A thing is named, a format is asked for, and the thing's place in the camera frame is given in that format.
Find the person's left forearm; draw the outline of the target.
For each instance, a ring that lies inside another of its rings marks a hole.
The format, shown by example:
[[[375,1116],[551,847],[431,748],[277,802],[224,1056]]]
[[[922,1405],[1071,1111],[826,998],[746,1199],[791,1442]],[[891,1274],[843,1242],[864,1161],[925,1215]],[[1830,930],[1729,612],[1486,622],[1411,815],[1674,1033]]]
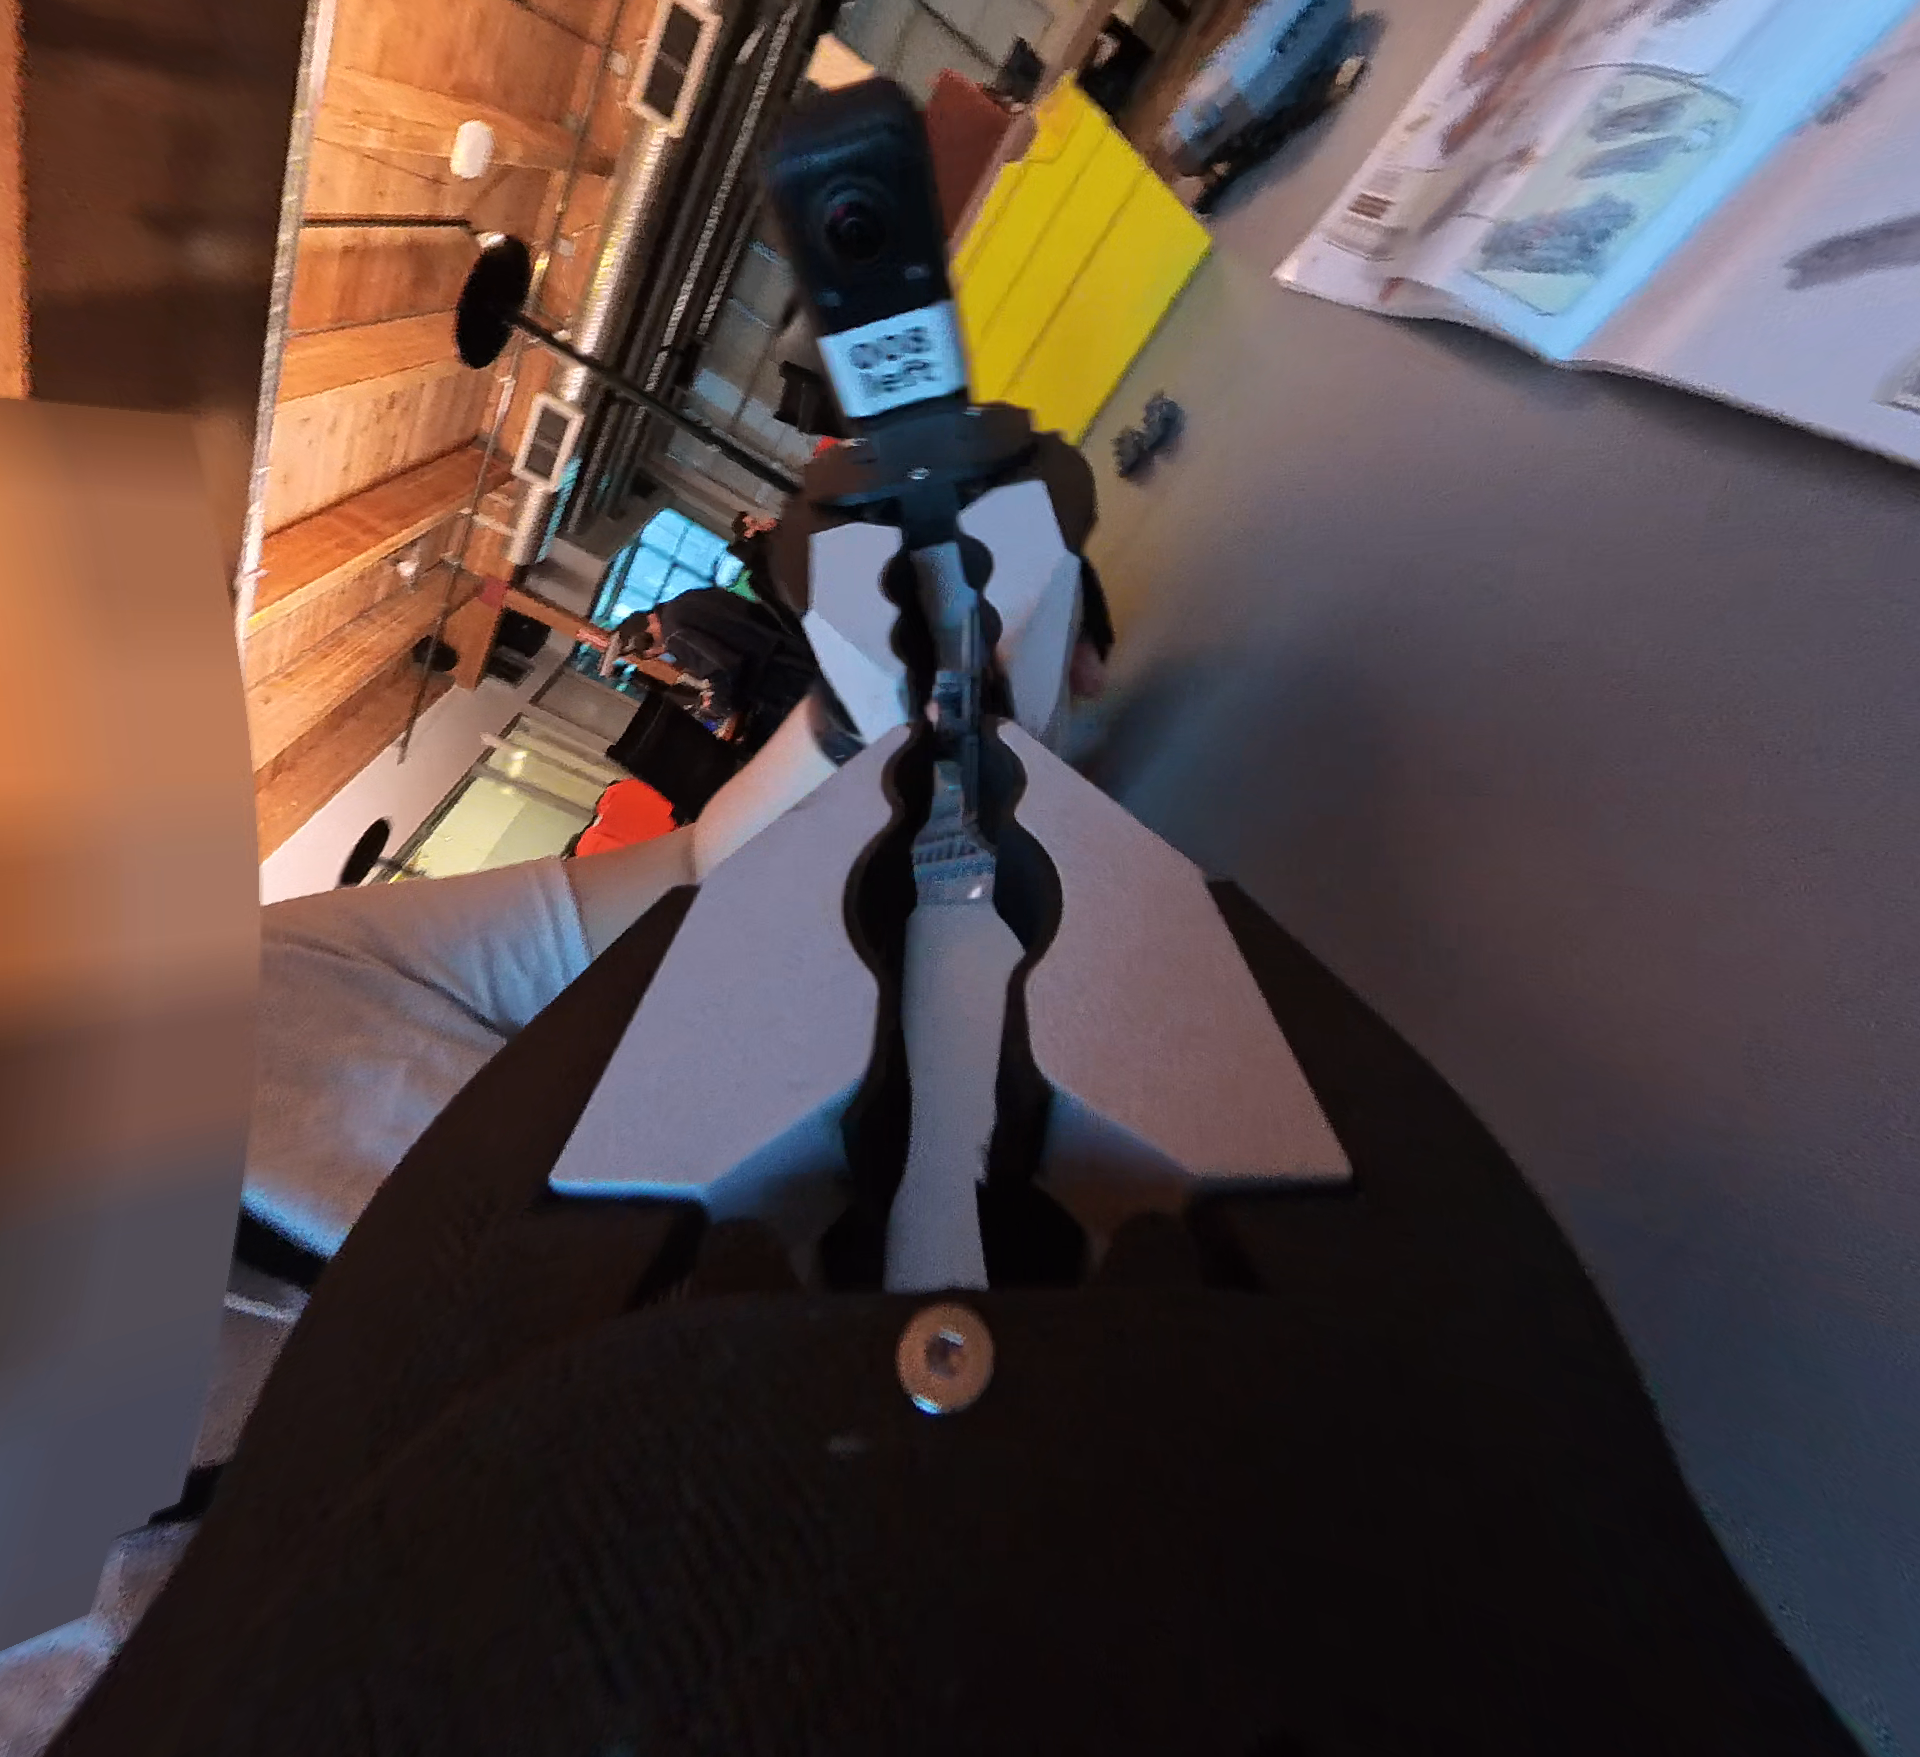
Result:
[[[868,748],[868,738],[808,697],[701,818],[651,841],[570,863],[570,890],[591,958],[610,950],[670,892],[696,887],[773,821]]]

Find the black floor lamp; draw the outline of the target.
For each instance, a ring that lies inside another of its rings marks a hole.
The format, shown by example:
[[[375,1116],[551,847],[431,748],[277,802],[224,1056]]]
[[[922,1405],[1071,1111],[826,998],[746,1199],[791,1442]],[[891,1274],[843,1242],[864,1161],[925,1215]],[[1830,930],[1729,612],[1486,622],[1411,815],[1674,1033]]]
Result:
[[[801,484],[785,469],[759,457],[723,431],[677,409],[641,384],[612,369],[605,361],[531,316],[535,261],[529,245],[512,235],[479,235],[476,258],[454,309],[454,345],[468,369],[491,368],[518,335],[582,372],[590,384],[616,400],[690,437],[757,482],[780,496],[800,496]]]

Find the person's pale shirt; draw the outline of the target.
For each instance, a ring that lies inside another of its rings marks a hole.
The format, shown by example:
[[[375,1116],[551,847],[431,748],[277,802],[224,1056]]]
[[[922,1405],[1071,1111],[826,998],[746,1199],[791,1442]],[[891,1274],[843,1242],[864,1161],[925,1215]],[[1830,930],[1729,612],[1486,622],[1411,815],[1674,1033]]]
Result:
[[[329,1259],[444,1105],[590,964],[563,858],[264,906],[244,1211]]]

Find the metal air duct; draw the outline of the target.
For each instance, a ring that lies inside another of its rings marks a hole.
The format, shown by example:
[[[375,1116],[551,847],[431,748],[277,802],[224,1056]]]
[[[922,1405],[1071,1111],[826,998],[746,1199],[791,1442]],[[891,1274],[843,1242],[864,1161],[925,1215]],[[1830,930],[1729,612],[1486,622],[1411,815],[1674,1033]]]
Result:
[[[800,314],[766,201],[764,164],[815,53],[851,0],[675,0],[713,17],[687,115],[636,115],[573,340],[657,408],[580,372],[556,392],[587,423],[556,531],[576,543],[636,529],[666,507],[725,529],[779,507],[776,471],[810,457],[780,420],[780,361]]]

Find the white air vent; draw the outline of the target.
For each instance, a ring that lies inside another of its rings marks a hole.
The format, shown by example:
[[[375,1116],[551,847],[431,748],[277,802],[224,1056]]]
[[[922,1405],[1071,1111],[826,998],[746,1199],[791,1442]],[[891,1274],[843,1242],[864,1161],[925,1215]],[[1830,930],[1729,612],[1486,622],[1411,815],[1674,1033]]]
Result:
[[[657,0],[623,108],[663,138],[682,138],[701,99],[723,19],[702,0]]]
[[[512,478],[523,484],[523,503],[551,507],[573,466],[586,421],[578,404],[547,392],[533,400],[511,464]]]

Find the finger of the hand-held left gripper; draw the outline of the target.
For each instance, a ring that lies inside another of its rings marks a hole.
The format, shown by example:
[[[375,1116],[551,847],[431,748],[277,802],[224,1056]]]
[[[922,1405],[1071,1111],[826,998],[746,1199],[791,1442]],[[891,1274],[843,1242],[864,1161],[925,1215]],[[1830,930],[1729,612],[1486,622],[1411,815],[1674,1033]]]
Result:
[[[999,619],[992,660],[1012,720],[1055,744],[1070,720],[1071,658],[1082,625],[1082,561],[1042,480],[995,488],[961,512],[961,531],[989,559],[976,588]]]
[[[839,522],[810,537],[803,632],[845,726],[866,744],[894,731],[934,737],[927,673],[901,652],[925,628],[887,583],[903,556],[891,524]]]

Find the brown desk partition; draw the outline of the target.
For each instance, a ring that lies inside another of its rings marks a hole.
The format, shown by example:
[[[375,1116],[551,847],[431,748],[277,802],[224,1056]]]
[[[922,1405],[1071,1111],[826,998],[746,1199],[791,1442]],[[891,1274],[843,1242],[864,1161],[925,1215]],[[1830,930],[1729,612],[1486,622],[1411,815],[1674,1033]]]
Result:
[[[968,226],[979,197],[1027,138],[1029,105],[944,69],[925,105],[937,197],[948,246]]]

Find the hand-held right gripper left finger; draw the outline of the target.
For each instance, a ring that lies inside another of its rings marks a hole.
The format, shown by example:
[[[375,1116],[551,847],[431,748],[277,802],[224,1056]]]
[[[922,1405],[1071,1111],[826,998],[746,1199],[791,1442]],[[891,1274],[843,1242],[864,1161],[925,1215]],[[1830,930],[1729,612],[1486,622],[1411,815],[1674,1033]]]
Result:
[[[699,883],[548,1187],[766,1224],[829,1289],[887,1289],[925,726],[879,737]]]

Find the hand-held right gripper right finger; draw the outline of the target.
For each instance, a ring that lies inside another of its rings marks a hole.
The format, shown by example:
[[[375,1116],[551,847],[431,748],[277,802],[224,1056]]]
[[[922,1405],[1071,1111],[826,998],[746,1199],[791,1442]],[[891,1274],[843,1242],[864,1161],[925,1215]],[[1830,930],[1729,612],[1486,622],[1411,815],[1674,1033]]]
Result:
[[[989,1284],[1073,1285],[1137,1217],[1349,1191],[1204,871],[1010,720],[980,810],[1018,948],[980,1170]]]

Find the yellow plastic bin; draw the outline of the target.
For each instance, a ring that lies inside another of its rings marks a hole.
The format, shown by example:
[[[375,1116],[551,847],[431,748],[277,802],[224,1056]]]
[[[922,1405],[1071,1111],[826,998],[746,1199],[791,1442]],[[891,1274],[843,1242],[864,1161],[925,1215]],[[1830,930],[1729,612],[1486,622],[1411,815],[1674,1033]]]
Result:
[[[951,280],[979,402],[1084,445],[1203,262],[1212,235],[1075,78],[962,232]]]

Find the grey orange toy robot model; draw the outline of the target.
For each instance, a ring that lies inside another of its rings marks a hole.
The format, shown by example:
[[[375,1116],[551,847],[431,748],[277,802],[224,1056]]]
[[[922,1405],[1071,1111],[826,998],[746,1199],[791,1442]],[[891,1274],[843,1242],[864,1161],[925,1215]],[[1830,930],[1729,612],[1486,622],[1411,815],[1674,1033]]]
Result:
[[[1161,133],[1165,160],[1198,184],[1194,216],[1349,96],[1365,69],[1354,25],[1352,0],[1260,0],[1197,71]]]

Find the open instruction booklet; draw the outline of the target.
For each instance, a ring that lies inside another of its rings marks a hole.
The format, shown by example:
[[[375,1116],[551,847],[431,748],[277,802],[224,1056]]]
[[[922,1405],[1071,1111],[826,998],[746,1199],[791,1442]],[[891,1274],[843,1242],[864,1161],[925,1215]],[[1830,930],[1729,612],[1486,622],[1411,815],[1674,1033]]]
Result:
[[[1918,464],[1918,0],[1483,0],[1277,280]]]

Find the grey desk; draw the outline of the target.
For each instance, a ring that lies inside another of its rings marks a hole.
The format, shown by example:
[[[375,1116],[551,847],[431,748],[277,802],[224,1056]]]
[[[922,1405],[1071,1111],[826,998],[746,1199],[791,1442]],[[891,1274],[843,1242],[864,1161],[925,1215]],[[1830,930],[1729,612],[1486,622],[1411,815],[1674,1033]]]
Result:
[[[1917,492],[1275,280],[1479,0],[1222,201],[1094,431],[1092,773],[1549,1199],[1741,1574],[1917,1754]],[[1139,480],[1112,441],[1186,414]]]

